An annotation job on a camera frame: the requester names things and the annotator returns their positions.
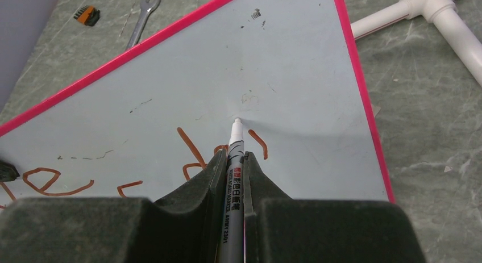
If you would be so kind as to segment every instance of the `curved brown line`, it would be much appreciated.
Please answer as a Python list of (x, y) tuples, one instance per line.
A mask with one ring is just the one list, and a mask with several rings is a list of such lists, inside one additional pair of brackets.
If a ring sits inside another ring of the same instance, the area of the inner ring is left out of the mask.
[[(5, 192), (7, 192), (7, 194), (9, 195), (9, 197), (12, 201), (16, 201), (16, 197), (15, 197), (14, 193), (12, 193), (12, 191), (10, 191), (10, 188), (4, 182), (0, 182), (0, 186), (2, 186), (2, 188), (5, 190)], [(5, 209), (5, 206), (0, 205), (0, 209)]]
[(219, 145), (219, 146), (217, 146), (217, 147), (214, 148), (214, 154), (216, 155), (216, 153), (217, 153), (218, 150), (220, 150), (220, 149), (225, 149), (225, 150), (227, 150), (227, 148), (228, 148), (228, 145)]
[(266, 143), (256, 134), (254, 130), (248, 130), (248, 133), (255, 139), (263, 148), (263, 157), (266, 160), (268, 158), (268, 146)]
[(188, 168), (193, 168), (193, 167), (199, 167), (199, 168), (202, 168), (204, 169), (200, 163), (198, 162), (194, 162), (192, 164), (186, 164), (182, 167), (182, 173), (184, 174), (184, 177), (186, 177), (186, 181), (190, 180), (191, 178), (189, 177), (189, 174), (188, 174)]
[[(32, 175), (32, 174), (35, 174), (35, 173), (38, 173), (38, 172), (41, 172), (41, 171), (46, 171), (46, 172), (52, 172), (53, 174), (55, 174), (55, 176), (52, 177), (52, 179), (50, 179), (41, 189), (36, 187), (33, 183), (31, 183), (29, 180), (28, 180), (28, 176)], [(50, 168), (36, 168), (36, 169), (33, 169), (33, 170), (30, 170), (30, 171), (27, 171), (25, 173), (23, 173), (22, 175), (22, 180), (23, 182), (25, 182), (28, 186), (30, 186), (32, 189), (34, 189), (35, 191), (37, 191), (38, 193), (42, 194), (42, 195), (45, 195), (45, 196), (48, 196), (48, 197), (62, 197), (62, 196), (69, 196), (69, 195), (73, 195), (73, 194), (77, 194), (91, 186), (94, 185), (94, 180), (91, 179), (90, 182), (84, 186), (81, 186), (73, 191), (70, 191), (70, 192), (63, 192), (63, 193), (48, 193), (48, 192), (45, 192), (45, 190), (47, 188), (49, 188), (57, 179), (58, 177), (61, 175), (61, 173), (57, 170), (54, 170), (54, 169), (50, 169)]]
[(117, 192), (119, 192), (119, 195), (122, 198), (127, 198), (127, 196), (124, 194), (122, 189), (127, 188), (127, 187), (131, 187), (131, 186), (140, 185), (140, 184), (142, 184), (142, 181), (136, 181), (136, 182), (128, 183), (128, 184), (125, 184), (125, 185), (119, 185), (119, 186), (117, 186)]
[(202, 158), (201, 154), (199, 153), (199, 151), (197, 150), (196, 146), (193, 144), (191, 139), (186, 135), (186, 133), (180, 127), (177, 128), (177, 133), (179, 133), (179, 136), (181, 136), (182, 140), (186, 143), (188, 148), (191, 150), (196, 160), (201, 165), (201, 168), (204, 169), (206, 167), (206, 163), (204, 162), (204, 159)]

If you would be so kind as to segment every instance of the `wrench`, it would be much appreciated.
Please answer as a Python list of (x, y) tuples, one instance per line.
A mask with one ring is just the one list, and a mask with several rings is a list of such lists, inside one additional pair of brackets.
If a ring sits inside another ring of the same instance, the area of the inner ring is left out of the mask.
[(127, 44), (126, 50), (131, 49), (134, 45), (137, 44), (137, 42), (139, 42), (140, 34), (144, 30), (144, 26), (147, 23), (147, 18), (149, 18), (149, 15), (154, 10), (156, 10), (156, 8), (159, 6), (160, 3), (161, 3), (161, 0), (153, 0), (150, 3), (149, 3), (149, 0), (140, 0), (139, 20), (137, 21), (137, 24), (134, 28), (134, 32), (132, 33), (129, 43)]

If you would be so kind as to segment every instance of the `whiteboard marker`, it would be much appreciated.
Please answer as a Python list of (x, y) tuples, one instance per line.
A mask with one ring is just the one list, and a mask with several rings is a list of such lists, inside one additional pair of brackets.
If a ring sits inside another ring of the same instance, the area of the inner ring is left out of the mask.
[(241, 263), (244, 258), (243, 162), (243, 124), (241, 119), (236, 118), (232, 124), (227, 155), (219, 263)]

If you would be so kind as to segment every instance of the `white board surface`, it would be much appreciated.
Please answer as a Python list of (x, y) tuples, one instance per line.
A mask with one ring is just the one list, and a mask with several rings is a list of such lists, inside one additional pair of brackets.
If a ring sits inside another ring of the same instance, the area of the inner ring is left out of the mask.
[[(119, 196), (142, 181), (125, 195), (156, 200), (198, 162), (178, 128), (208, 163), (236, 117), (245, 149), (291, 197), (388, 200), (334, 0), (233, 0), (0, 137), (0, 157), (21, 174), (58, 170), (44, 192), (93, 180), (73, 196)], [(28, 180), (41, 189), (52, 175)]]

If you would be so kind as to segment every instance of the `marble tile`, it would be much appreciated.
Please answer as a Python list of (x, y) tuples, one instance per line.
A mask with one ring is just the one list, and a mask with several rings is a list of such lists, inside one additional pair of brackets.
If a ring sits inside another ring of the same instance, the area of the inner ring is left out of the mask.
[[(209, 0), (163, 0), (142, 39)], [(346, 0), (355, 21), (398, 0)], [(457, 0), (482, 40), (482, 0)], [(95, 27), (72, 16), (102, 11)], [(0, 123), (24, 112), (122, 53), (139, 0), (60, 0)], [(430, 262), (482, 261), (482, 88), (437, 29), (404, 20), (357, 41), (397, 203)]]

